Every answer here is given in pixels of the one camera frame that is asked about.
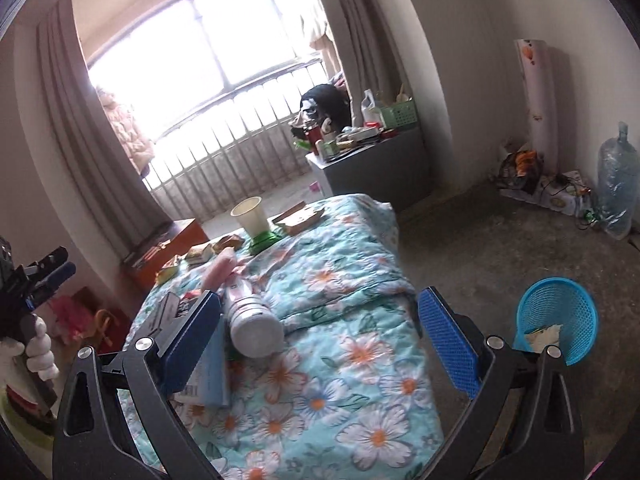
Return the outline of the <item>white gloved left hand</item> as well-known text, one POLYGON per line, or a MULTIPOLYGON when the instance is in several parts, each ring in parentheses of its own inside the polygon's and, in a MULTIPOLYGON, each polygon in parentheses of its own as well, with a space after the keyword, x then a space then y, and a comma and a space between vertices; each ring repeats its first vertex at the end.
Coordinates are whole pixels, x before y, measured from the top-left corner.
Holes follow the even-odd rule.
POLYGON ((12 359, 24 356, 27 369, 46 382, 57 378, 60 371, 55 364, 46 322, 38 315, 34 315, 34 322, 35 336, 30 338, 27 344, 4 337, 1 339, 1 354, 12 359))

